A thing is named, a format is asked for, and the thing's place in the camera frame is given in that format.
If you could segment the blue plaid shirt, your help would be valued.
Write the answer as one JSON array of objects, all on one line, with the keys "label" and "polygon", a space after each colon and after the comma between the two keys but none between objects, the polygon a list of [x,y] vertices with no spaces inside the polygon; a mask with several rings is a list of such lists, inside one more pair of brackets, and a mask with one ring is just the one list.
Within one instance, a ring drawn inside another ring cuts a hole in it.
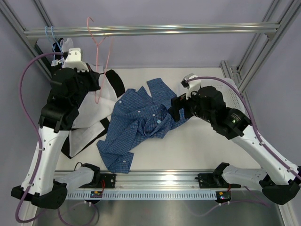
[{"label": "blue plaid shirt", "polygon": [[114,106],[106,139],[97,142],[103,163],[112,173],[130,170],[131,150],[150,138],[164,138],[167,132],[187,122],[184,110],[175,122],[168,109],[176,94],[160,79],[147,81],[149,90],[127,89]]}]

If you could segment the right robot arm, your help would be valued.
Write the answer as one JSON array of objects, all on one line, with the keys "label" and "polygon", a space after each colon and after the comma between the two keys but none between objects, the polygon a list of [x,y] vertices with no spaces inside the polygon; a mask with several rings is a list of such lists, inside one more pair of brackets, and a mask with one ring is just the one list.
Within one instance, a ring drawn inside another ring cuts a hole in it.
[{"label": "right robot arm", "polygon": [[190,97],[183,94],[171,100],[169,113],[175,122],[182,117],[196,116],[211,124],[214,131],[243,148],[261,169],[237,168],[222,162],[212,173],[218,187],[237,184],[261,191],[270,201],[284,205],[300,190],[300,169],[285,161],[260,137],[254,123],[240,110],[227,107],[222,93],[207,86],[193,91]]}]

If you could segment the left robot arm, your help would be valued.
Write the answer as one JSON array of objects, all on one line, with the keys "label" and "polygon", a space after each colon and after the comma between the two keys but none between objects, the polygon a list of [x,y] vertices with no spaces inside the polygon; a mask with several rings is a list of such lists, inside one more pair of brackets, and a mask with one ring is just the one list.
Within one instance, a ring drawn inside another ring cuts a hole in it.
[{"label": "left robot arm", "polygon": [[100,168],[84,163],[63,177],[54,178],[59,155],[69,137],[79,107],[89,92],[97,91],[100,74],[63,68],[50,81],[51,91],[39,118],[38,143],[27,176],[11,196],[43,209],[58,209],[67,195],[82,186],[95,188],[101,183]]}]

